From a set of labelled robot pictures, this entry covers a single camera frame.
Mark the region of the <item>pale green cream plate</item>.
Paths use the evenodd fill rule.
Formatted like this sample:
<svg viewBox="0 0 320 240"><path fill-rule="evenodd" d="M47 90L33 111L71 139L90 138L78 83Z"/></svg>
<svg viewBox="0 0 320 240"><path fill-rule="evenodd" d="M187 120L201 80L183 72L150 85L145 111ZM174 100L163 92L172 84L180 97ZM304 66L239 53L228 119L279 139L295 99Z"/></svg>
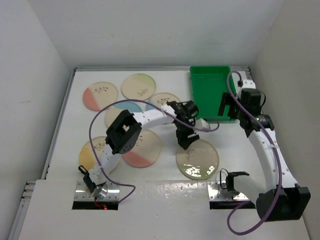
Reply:
<svg viewBox="0 0 320 240"><path fill-rule="evenodd" d="M176 164L180 172L191 180L207 180L219 168L220 158L216 148L206 140L198 139L187 149L178 147Z"/></svg>

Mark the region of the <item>pink cream plate front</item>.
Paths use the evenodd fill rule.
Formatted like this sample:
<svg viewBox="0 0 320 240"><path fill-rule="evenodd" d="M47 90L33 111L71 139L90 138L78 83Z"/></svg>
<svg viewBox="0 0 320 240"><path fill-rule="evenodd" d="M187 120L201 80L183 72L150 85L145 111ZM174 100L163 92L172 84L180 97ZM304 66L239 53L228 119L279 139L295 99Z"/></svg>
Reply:
<svg viewBox="0 0 320 240"><path fill-rule="evenodd" d="M161 138L151 130L144 130L140 133L133 149L122 158L131 167L147 168L158 160L161 151Z"/></svg>

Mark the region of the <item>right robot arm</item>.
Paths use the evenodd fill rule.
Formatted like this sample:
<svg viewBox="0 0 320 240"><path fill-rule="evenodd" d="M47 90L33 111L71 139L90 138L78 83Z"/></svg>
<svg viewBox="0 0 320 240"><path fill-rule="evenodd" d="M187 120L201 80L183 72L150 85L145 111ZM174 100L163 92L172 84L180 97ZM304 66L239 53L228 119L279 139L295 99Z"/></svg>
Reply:
<svg viewBox="0 0 320 240"><path fill-rule="evenodd" d="M290 221L301 218L311 198L307 187L302 187L293 177L279 148L274 124L267 114L262 114L262 93L252 80L238 81L237 94L223 93L218 114L229 106L228 116L239 120L240 127L253 145L265 178L265 185L253 180L245 171L228 172L225 190L244 194L263 218L279 192L278 199L266 219L268 222Z"/></svg>

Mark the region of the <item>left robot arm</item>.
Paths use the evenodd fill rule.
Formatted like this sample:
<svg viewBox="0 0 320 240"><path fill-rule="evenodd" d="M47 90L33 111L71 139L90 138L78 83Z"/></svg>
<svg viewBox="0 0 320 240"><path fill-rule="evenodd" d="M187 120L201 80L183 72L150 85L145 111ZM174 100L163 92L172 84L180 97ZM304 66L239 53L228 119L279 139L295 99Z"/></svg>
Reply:
<svg viewBox="0 0 320 240"><path fill-rule="evenodd" d="M91 170L78 167L88 193L95 199L102 198L105 183L115 183L108 176L110 170L115 167L121 155L134 148L143 130L174 124L178 145L184 150L188 149L200 138L195 128L198 114L199 109L191 100L170 101L144 112L131 113L123 110L106 130L105 145L101 156L96 158L96 165Z"/></svg>

